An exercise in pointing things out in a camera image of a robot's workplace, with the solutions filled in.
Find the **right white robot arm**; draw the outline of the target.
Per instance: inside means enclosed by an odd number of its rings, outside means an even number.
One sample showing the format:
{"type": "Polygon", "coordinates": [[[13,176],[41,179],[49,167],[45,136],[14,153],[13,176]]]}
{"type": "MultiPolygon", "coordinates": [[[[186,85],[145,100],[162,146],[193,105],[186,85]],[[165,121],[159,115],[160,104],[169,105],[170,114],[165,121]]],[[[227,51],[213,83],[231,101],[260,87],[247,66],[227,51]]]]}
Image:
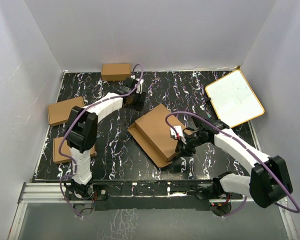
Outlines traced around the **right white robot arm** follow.
{"type": "Polygon", "coordinates": [[[196,128],[190,134],[180,125],[170,128],[171,138],[177,140],[176,153],[191,157],[196,147],[205,143],[224,150],[248,172],[241,176],[225,172],[213,179],[211,194],[223,199],[230,193],[252,197],[254,202],[267,208],[292,194],[293,187],[285,160],[280,156],[270,157],[239,139],[234,131],[221,120],[209,121],[192,118],[196,128]]]}

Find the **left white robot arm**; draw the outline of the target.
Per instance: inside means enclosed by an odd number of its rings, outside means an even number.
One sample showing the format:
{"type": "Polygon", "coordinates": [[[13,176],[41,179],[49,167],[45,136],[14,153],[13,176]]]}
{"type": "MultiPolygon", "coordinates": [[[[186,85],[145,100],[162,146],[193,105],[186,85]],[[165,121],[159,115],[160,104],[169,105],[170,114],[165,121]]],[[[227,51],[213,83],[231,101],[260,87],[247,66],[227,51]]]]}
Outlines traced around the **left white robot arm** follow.
{"type": "Polygon", "coordinates": [[[87,200],[93,195],[91,171],[91,149],[97,140],[98,124],[104,118],[121,108],[141,111],[146,92],[143,79],[127,77],[114,92],[86,107],[75,106],[67,121],[65,140],[70,150],[72,176],[66,189],[77,198],[87,200]]]}

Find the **large cardboard box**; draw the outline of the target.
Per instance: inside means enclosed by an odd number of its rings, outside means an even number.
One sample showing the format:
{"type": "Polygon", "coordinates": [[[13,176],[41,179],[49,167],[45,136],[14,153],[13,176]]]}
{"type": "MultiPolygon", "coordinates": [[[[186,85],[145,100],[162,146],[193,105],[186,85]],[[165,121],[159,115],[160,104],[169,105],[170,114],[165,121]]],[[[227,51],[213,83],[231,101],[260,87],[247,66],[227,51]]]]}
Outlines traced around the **large cardboard box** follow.
{"type": "Polygon", "coordinates": [[[163,104],[159,104],[128,128],[128,132],[159,168],[171,164],[177,155],[178,141],[171,138],[170,127],[165,121],[169,113],[163,104]]]}

